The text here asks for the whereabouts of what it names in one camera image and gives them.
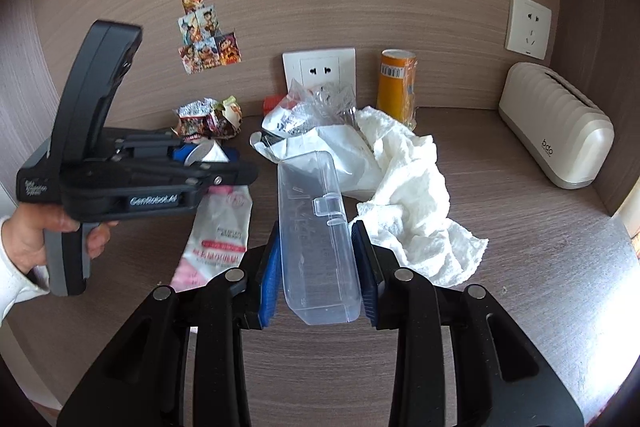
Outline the white sleeve forearm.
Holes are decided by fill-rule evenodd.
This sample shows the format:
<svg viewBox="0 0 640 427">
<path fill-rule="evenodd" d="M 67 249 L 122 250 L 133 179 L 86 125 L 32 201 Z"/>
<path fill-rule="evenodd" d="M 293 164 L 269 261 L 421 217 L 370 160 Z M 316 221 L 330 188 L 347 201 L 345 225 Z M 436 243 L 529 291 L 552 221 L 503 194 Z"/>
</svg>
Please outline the white sleeve forearm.
<svg viewBox="0 0 640 427">
<path fill-rule="evenodd" d="M 9 217 L 1 219 L 1 225 Z M 1 321 L 17 303 L 47 295 L 50 291 L 49 272 L 46 265 L 35 267 L 28 274 L 15 268 L 4 251 L 1 241 Z"/>
</svg>

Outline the person's left hand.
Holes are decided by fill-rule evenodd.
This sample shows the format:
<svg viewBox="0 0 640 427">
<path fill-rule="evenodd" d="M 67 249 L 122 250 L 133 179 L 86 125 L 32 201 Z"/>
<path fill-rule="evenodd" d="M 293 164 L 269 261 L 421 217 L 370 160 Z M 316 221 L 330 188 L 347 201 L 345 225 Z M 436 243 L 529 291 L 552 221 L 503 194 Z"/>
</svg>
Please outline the person's left hand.
<svg viewBox="0 0 640 427">
<path fill-rule="evenodd" d="M 20 204 L 1 225 L 4 251 L 15 268 L 28 274 L 47 263 L 44 233 L 72 233 L 80 230 L 61 206 Z"/>
</svg>

